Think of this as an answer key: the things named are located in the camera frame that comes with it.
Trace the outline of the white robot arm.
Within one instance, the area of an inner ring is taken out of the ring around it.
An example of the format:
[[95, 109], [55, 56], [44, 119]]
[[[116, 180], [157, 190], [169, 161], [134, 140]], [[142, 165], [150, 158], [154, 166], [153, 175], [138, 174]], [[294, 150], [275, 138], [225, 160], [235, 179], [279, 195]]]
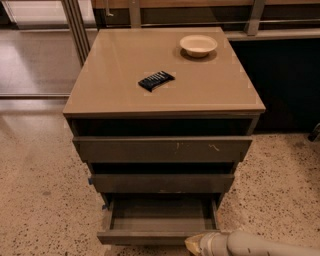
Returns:
[[320, 256], [320, 250], [273, 242], [244, 231], [210, 232], [188, 237], [194, 256]]

